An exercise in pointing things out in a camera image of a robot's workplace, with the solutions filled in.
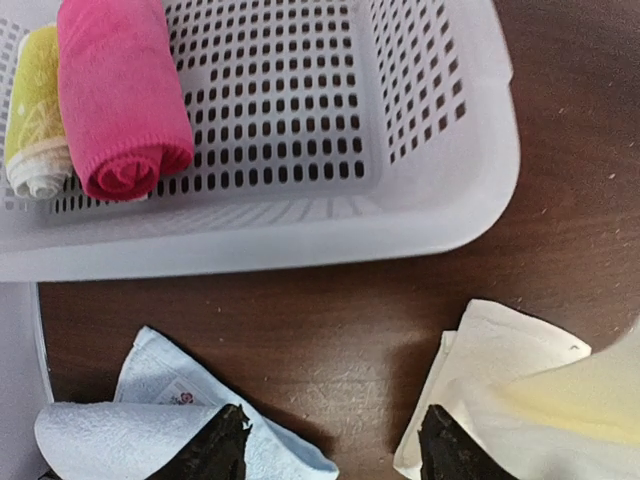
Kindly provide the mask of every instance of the light blue towel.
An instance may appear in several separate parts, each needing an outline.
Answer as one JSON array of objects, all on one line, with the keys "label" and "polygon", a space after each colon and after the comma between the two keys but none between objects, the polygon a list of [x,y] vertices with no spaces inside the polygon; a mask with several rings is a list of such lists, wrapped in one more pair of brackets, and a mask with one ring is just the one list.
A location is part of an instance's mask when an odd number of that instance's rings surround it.
[{"label": "light blue towel", "polygon": [[114,403],[53,404],[38,417],[36,438],[65,480],[142,480],[168,463],[227,404],[242,405],[252,425],[247,480],[338,477],[336,465],[320,450],[262,417],[147,327],[122,367]]}]

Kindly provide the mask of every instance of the folded cloth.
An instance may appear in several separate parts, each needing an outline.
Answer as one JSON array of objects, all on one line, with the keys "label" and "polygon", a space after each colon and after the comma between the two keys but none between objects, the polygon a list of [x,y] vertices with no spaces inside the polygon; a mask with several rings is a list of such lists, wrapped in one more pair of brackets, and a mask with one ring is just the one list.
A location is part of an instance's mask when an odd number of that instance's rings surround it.
[{"label": "folded cloth", "polygon": [[442,335],[418,406],[394,456],[395,469],[408,478],[420,479],[422,455],[418,430],[432,404],[443,405],[484,446],[475,431],[475,419],[461,407],[452,382],[506,385],[519,377],[566,365],[590,354],[591,348],[586,343],[549,323],[497,303],[471,301],[458,331]]},{"label": "folded cloth", "polygon": [[65,0],[60,109],[85,193],[133,200],[191,163],[193,135],[161,0]]},{"label": "folded cloth", "polygon": [[43,456],[65,480],[143,480],[167,464],[226,404],[251,423],[248,480],[334,480],[314,446],[249,403],[157,332],[143,328],[123,366],[115,403],[53,404],[36,421]]},{"label": "folded cloth", "polygon": [[57,195],[73,173],[58,105],[58,33],[44,27],[20,42],[5,139],[9,184],[21,198]]}]

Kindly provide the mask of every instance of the basket holes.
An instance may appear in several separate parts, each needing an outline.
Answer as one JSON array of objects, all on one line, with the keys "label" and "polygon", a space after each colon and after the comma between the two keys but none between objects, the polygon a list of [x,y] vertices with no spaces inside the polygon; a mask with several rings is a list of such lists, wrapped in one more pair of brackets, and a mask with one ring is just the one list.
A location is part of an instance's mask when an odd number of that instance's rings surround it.
[{"label": "basket holes", "polygon": [[318,180],[318,165],[316,165],[315,163],[312,163],[309,165],[309,180],[311,180],[312,182],[315,182],[316,180]]},{"label": "basket holes", "polygon": [[453,61],[449,64],[449,74],[452,74],[456,70],[458,70],[459,66],[460,66],[460,64],[458,63],[458,59],[454,58]]},{"label": "basket holes", "polygon": [[324,178],[326,180],[333,180],[333,164],[328,162],[325,163],[323,171],[324,171]]},{"label": "basket holes", "polygon": [[262,178],[265,185],[271,185],[273,183],[273,171],[267,167],[262,172]]},{"label": "basket holes", "polygon": [[278,180],[280,183],[287,183],[289,180],[289,172],[287,171],[287,167],[278,168]]},{"label": "basket holes", "polygon": [[456,120],[460,120],[467,113],[467,107],[464,102],[456,107]]},{"label": "basket holes", "polygon": [[258,184],[258,170],[252,168],[249,170],[249,185],[255,187]]},{"label": "basket holes", "polygon": [[458,95],[462,91],[462,80],[458,80],[453,84],[453,96]]},{"label": "basket holes", "polygon": [[340,162],[338,172],[340,173],[340,178],[343,180],[349,178],[349,164],[347,162]]},{"label": "basket holes", "polygon": [[291,152],[293,153],[294,157],[299,157],[300,155],[302,155],[302,144],[297,140],[293,142],[293,145],[291,146]]},{"label": "basket holes", "polygon": [[315,140],[309,140],[307,142],[307,153],[311,156],[316,155],[318,153],[318,145]]},{"label": "basket holes", "polygon": [[302,170],[301,165],[296,165],[293,167],[293,180],[297,183],[300,183],[303,180],[304,171]]}]

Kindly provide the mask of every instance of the white container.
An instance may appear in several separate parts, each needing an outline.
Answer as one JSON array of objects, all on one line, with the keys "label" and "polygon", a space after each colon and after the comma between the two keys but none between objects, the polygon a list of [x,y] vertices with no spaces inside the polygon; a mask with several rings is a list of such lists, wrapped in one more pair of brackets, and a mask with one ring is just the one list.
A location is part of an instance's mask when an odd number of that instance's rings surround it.
[{"label": "white container", "polygon": [[[519,144],[490,0],[166,7],[195,164],[132,204],[90,201],[77,181],[60,198],[24,203],[3,179],[0,279],[433,254],[475,239],[505,209]],[[57,8],[0,5],[0,132],[20,37]]]},{"label": "white container", "polygon": [[53,401],[35,284],[0,283],[0,480],[36,480],[46,463],[33,425]]}]

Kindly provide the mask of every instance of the towel label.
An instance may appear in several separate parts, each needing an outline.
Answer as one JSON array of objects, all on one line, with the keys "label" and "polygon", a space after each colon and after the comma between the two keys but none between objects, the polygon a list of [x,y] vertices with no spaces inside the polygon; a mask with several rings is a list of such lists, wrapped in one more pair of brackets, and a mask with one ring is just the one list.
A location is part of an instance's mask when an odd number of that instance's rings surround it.
[{"label": "towel label", "polygon": [[195,387],[183,378],[176,378],[171,382],[153,403],[158,405],[204,405],[196,398]]}]

